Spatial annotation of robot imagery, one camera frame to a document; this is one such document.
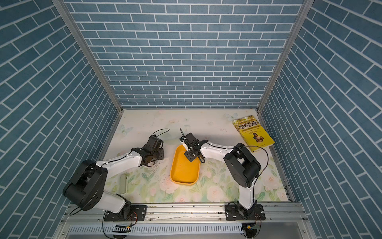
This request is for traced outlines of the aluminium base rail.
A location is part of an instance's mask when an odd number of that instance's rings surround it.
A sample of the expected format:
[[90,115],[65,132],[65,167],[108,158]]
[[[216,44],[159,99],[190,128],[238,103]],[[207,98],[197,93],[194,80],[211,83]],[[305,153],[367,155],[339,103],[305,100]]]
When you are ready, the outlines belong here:
[[307,220],[302,204],[293,202],[258,203],[249,212],[245,212],[238,203],[151,203],[132,204],[126,218],[121,214],[93,208],[72,216],[66,213],[61,223],[301,223]]

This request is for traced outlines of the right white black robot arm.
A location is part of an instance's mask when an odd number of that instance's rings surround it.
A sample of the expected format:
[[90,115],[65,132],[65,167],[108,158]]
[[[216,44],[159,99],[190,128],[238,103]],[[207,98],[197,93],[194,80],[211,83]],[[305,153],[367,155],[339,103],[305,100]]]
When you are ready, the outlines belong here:
[[180,142],[190,162],[206,158],[225,162],[232,178],[239,185],[237,213],[244,220],[261,218],[261,209],[258,208],[254,191],[262,166],[248,147],[242,143],[235,146],[216,145],[208,140],[200,141],[192,133],[182,135]]

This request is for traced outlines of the yellow plastic storage tray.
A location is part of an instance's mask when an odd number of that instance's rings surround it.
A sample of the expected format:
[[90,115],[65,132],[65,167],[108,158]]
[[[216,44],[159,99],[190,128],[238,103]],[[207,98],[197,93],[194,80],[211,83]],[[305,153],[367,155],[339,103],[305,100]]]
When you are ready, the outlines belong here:
[[185,156],[186,149],[180,145],[177,147],[171,171],[170,179],[180,185],[191,186],[196,184],[199,179],[201,162],[195,159],[190,162]]

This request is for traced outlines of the yellow book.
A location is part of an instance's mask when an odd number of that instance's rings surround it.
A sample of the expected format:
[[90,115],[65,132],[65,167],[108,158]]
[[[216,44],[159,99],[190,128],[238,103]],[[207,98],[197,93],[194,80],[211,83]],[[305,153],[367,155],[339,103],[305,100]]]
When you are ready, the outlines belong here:
[[233,120],[233,126],[252,152],[261,148],[265,149],[275,143],[253,115]]

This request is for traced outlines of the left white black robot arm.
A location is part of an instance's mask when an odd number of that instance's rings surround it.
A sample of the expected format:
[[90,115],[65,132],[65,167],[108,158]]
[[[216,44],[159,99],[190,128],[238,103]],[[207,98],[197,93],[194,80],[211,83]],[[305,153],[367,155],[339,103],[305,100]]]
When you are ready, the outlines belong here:
[[163,141],[153,134],[143,147],[132,148],[129,153],[108,160],[81,162],[63,189],[63,195],[81,210],[105,210],[118,221],[131,218],[131,202],[119,194],[105,189],[106,181],[126,170],[147,166],[163,160]]

